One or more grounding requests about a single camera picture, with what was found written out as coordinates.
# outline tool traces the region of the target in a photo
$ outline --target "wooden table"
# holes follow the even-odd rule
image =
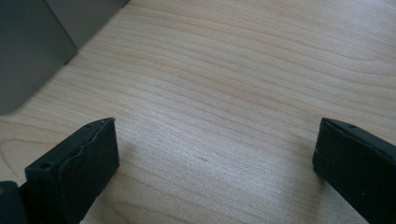
[[[312,171],[322,117],[396,144],[396,3],[133,0],[17,112],[0,175],[114,116],[83,223],[365,223]]]

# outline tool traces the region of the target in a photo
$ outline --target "light wood surface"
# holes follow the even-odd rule
[[[0,117],[1,179],[113,116],[82,223],[366,223],[311,158],[322,117],[396,144],[395,73],[395,1],[133,0]]]

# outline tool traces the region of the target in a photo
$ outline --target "gray metal panel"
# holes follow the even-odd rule
[[[81,48],[129,0],[47,0],[75,45]]]
[[[76,54],[42,0],[0,1],[0,115],[12,112]]]

